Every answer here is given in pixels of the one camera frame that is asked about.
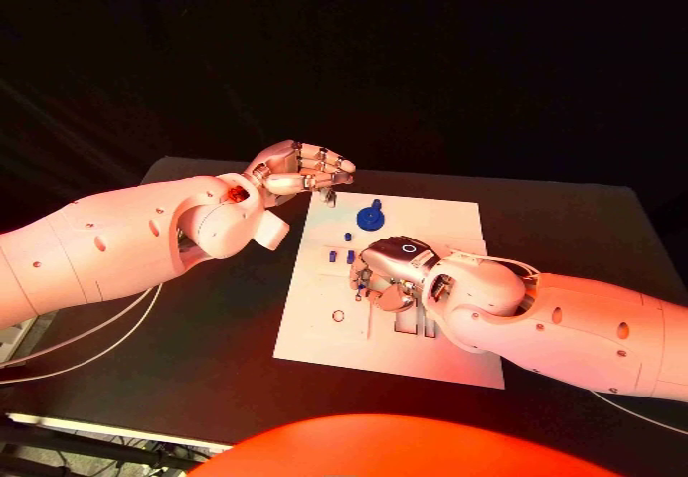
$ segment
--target black table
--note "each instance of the black table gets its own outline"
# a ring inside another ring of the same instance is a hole
[[[243,167],[163,158],[142,182]],[[688,303],[627,188],[359,171],[344,189],[477,202],[490,254]],[[523,437],[624,474],[686,475],[688,436],[506,361],[506,390],[499,391],[272,358],[308,199],[301,194],[274,209],[291,224],[278,251],[252,242],[235,257],[200,264],[165,283],[153,312],[119,347],[65,375],[15,385],[4,410],[225,443],[323,415],[419,415]],[[39,346],[90,328],[129,301],[62,310]],[[80,361],[115,341],[140,310],[57,352],[52,361],[36,360],[23,370],[5,370],[3,377]],[[613,399],[688,428],[688,404]]]

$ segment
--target orange object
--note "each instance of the orange object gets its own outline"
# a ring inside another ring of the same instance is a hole
[[[516,437],[398,415],[339,415],[288,424],[213,457],[190,477],[528,475],[610,471]]]

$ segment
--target metal rod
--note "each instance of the metal rod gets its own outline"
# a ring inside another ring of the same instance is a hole
[[[27,447],[90,455],[119,462],[145,464],[151,468],[171,467],[173,469],[190,470],[199,464],[194,460],[167,455],[161,450],[151,452],[137,449],[52,429],[20,424],[8,418],[0,420],[0,441]]]
[[[75,474],[66,467],[52,467],[3,453],[0,453],[0,471],[3,475],[7,473],[17,477],[88,477]]]

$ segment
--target small part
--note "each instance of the small part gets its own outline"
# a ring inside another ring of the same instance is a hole
[[[354,216],[354,222],[365,231],[376,231],[383,225],[382,202],[379,199],[372,201],[369,207],[363,207]]]

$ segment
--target black background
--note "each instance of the black background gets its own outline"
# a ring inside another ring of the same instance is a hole
[[[164,155],[626,185],[685,277],[682,12],[555,2],[5,1],[0,228]]]

